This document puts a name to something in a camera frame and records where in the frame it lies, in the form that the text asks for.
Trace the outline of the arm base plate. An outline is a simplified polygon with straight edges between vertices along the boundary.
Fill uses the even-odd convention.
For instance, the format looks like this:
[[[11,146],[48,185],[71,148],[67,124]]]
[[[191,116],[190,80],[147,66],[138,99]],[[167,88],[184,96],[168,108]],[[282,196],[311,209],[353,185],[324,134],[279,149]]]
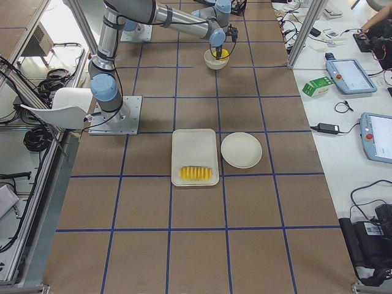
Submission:
[[[138,24],[133,31],[123,30],[121,42],[141,43],[150,42],[153,27],[145,24]]]
[[[138,134],[139,119],[141,112],[142,96],[124,96],[120,111],[108,122],[112,114],[101,110],[96,102],[94,112],[100,112],[93,116],[92,127],[88,129],[90,135],[136,135]]]

